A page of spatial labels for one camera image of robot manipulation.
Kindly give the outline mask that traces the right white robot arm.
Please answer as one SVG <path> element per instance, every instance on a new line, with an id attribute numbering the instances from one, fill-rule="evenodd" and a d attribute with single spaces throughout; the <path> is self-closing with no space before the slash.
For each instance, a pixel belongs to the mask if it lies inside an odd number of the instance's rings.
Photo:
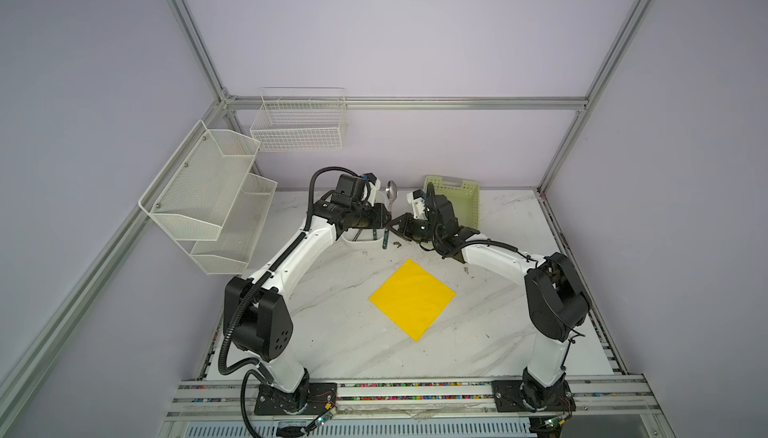
<path id="1" fill-rule="evenodd" d="M 578 328 L 588 318 L 591 301 L 570 258 L 561 252 L 531 254 L 464 226 L 451 201 L 433 191 L 417 190 L 410 203 L 412 210 L 390 217 L 386 230 L 406 241 L 427 243 L 443 259 L 481 267 L 524 287 L 536 336 L 512 403 L 531 412 L 560 406 L 572 410 L 566 361 L 583 335 Z"/>

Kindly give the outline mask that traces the spoon with green handle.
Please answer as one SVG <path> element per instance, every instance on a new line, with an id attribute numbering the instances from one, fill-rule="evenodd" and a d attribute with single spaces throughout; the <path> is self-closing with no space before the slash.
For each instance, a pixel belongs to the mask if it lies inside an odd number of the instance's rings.
<path id="1" fill-rule="evenodd" d="M 398 196 L 398 187 L 394 180 L 388 181 L 385 194 L 387 198 L 387 210 L 389 211 L 389 213 L 392 213 L 394 202 L 396 202 L 396 199 Z M 382 248 L 384 250 L 386 250 L 388 247 L 389 236 L 390 236 L 389 228 L 387 227 L 387 225 L 384 225 L 384 236 L 383 236 L 383 242 L 382 242 Z"/>

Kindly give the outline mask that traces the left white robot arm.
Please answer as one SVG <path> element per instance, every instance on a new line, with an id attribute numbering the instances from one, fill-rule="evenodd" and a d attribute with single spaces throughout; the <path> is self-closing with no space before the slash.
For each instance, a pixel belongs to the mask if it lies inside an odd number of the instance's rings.
<path id="1" fill-rule="evenodd" d="M 280 411 L 297 414 L 309 399 L 309 372 L 289 346 L 293 321 L 287 301 L 320 255 L 347 230 L 381 229 L 391 217 L 376 200 L 381 181 L 327 166 L 310 179 L 305 219 L 266 265 L 233 277 L 224 292 L 217 369 L 223 376 L 245 369 L 260 382 L 259 395 Z"/>

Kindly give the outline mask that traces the yellow paper napkin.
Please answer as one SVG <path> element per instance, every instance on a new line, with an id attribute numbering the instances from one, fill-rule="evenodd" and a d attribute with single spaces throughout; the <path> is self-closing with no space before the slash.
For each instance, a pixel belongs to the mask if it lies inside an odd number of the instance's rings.
<path id="1" fill-rule="evenodd" d="M 407 259 L 369 301 L 413 341 L 419 341 L 456 292 Z"/>

